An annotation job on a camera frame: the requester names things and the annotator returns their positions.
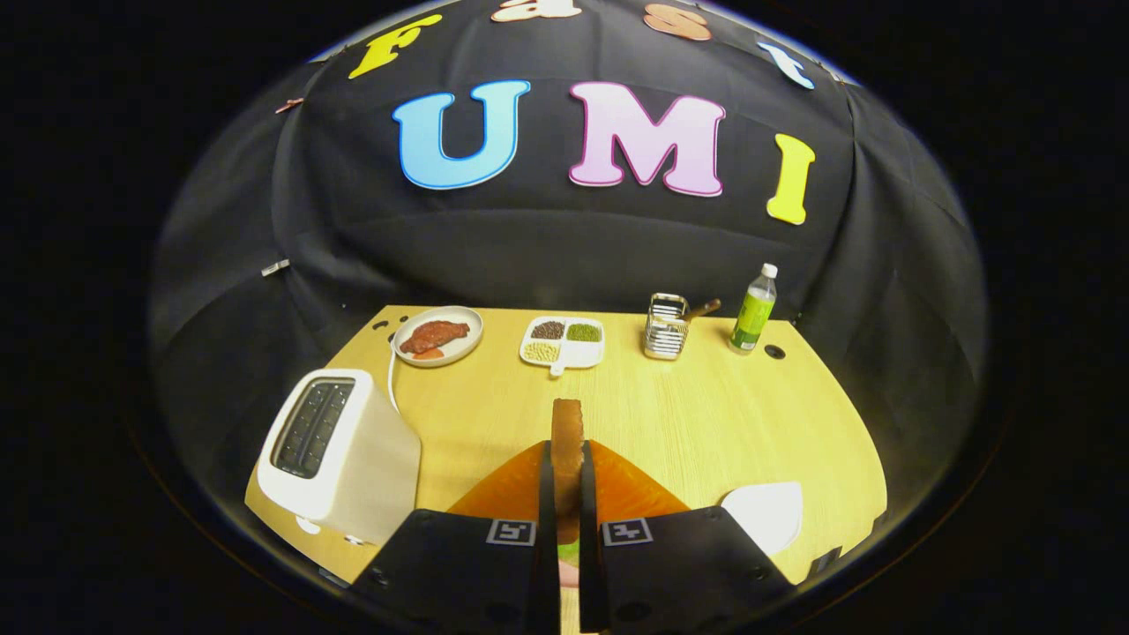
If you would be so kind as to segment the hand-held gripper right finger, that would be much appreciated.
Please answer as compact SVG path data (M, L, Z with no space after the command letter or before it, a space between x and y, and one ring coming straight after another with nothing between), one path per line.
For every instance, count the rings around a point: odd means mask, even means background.
M720 506L597 519L590 447L581 471L578 626L597 634L774 630L795 586Z

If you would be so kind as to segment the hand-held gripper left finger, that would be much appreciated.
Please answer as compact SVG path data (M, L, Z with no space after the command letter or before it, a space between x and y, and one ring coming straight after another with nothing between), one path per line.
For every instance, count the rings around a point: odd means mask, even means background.
M355 579L379 634L559 634L554 475L539 447L533 521L418 508Z

